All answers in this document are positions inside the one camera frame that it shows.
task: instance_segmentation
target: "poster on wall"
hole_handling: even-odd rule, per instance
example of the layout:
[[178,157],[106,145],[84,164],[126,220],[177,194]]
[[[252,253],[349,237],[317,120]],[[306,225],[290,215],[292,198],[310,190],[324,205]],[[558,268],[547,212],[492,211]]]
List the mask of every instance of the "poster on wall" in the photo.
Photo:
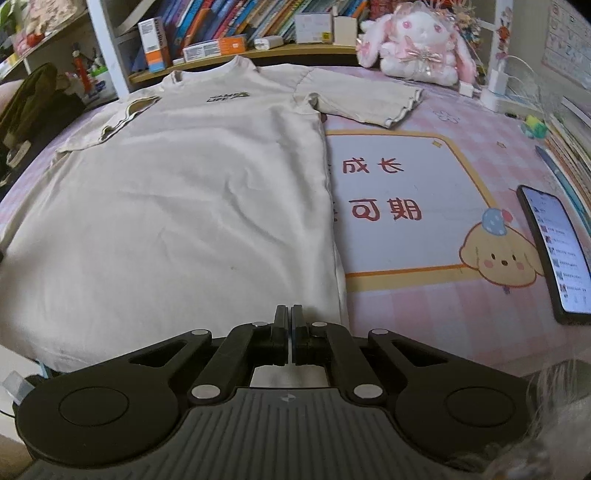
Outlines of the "poster on wall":
[[542,63],[591,90],[591,24],[567,0],[550,6]]

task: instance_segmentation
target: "t-shirt sleeve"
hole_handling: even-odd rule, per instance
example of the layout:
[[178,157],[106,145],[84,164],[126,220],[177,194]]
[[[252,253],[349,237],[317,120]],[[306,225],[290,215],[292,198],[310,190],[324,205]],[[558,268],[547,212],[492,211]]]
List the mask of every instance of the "t-shirt sleeve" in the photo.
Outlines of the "t-shirt sleeve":
[[112,102],[85,122],[68,140],[58,148],[59,153],[84,150],[110,139],[141,112],[153,106],[160,97],[144,89],[127,99]]
[[390,127],[421,99],[423,90],[396,82],[376,82],[323,69],[310,69],[296,93],[310,95],[322,113]]

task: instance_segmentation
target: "cartoon dog print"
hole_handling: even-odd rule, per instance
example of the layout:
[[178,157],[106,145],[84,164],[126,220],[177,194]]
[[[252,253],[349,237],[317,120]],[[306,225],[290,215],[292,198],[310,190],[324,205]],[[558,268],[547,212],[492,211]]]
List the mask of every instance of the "cartoon dog print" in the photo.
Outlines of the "cartoon dog print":
[[505,224],[511,214],[488,209],[466,235],[460,249],[462,262],[489,282],[504,288],[528,287],[537,275],[543,276],[535,246],[523,235]]

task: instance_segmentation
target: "t-shirt collar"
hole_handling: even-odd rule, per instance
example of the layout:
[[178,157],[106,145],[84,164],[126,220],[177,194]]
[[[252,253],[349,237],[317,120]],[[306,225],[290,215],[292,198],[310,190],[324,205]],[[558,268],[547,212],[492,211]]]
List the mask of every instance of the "t-shirt collar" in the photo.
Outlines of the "t-shirt collar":
[[204,72],[172,72],[174,83],[186,84],[193,82],[204,82],[207,80],[218,79],[226,76],[235,70],[255,70],[256,67],[249,59],[236,55],[232,60],[216,67],[211,70],[205,70]]

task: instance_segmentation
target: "beige t-shirt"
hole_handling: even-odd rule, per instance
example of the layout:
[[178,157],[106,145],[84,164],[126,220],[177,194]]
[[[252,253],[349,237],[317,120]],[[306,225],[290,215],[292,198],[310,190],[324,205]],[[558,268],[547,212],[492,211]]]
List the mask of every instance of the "beige t-shirt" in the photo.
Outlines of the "beige t-shirt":
[[278,304],[347,324],[318,111],[389,126],[421,90],[236,57],[76,132],[0,242],[0,342],[70,371]]

